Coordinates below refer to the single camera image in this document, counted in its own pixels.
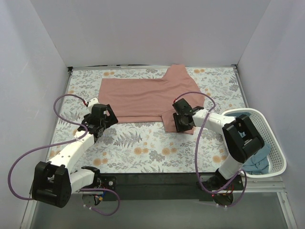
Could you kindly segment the pink t shirt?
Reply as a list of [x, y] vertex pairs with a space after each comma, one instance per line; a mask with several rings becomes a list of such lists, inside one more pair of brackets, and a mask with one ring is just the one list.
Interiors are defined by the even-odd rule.
[[119, 123], [163, 122], [165, 131], [175, 133], [173, 101], [182, 97], [191, 107], [203, 106], [197, 83], [184, 65], [172, 65], [157, 79], [102, 79], [98, 100], [109, 104]]

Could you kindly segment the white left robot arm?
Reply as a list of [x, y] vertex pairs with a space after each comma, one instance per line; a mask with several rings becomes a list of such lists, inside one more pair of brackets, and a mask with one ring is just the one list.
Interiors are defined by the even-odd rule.
[[73, 142], [48, 162], [36, 165], [31, 194], [34, 200], [62, 208], [73, 192], [82, 188], [96, 191], [102, 186], [99, 169], [88, 166], [77, 172], [72, 169], [103, 132], [118, 123], [118, 119], [109, 104], [90, 101], [88, 109]]

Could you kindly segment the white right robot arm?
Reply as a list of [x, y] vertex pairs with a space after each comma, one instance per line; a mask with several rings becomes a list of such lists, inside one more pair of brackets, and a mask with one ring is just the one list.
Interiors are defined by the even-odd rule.
[[[225, 116], [200, 106], [192, 108], [183, 98], [174, 101], [173, 107], [177, 132], [191, 130], [193, 127], [201, 128], [195, 145], [195, 172], [197, 185], [204, 191], [212, 193], [213, 190], [228, 189], [241, 172], [244, 163], [264, 147], [263, 138], [250, 117], [245, 114]], [[199, 140], [204, 128], [220, 134], [228, 151], [223, 164], [206, 181], [201, 180], [197, 165]]]

